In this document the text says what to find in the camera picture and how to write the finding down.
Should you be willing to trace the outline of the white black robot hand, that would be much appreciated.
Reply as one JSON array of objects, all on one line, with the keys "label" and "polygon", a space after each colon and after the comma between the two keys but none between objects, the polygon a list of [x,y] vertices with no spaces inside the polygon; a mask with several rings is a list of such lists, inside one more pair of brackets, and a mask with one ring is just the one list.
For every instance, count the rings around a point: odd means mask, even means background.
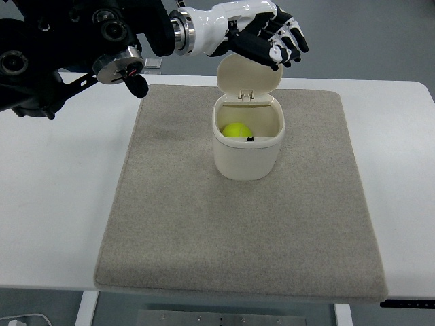
[{"label": "white black robot hand", "polygon": [[221,56],[232,51],[276,71],[309,51],[294,17],[272,1],[232,1],[210,10],[185,9],[194,40],[189,55]]}]

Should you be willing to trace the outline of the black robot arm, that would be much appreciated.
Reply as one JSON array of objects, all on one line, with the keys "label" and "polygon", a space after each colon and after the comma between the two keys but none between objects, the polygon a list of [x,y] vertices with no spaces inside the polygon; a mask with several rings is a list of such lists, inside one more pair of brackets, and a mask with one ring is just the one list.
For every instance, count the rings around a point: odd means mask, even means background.
[{"label": "black robot arm", "polygon": [[194,43],[185,12],[160,1],[16,1],[22,20],[1,20],[1,109],[53,119],[65,102],[95,85],[124,84],[143,98],[148,84],[138,35],[155,55]]}]

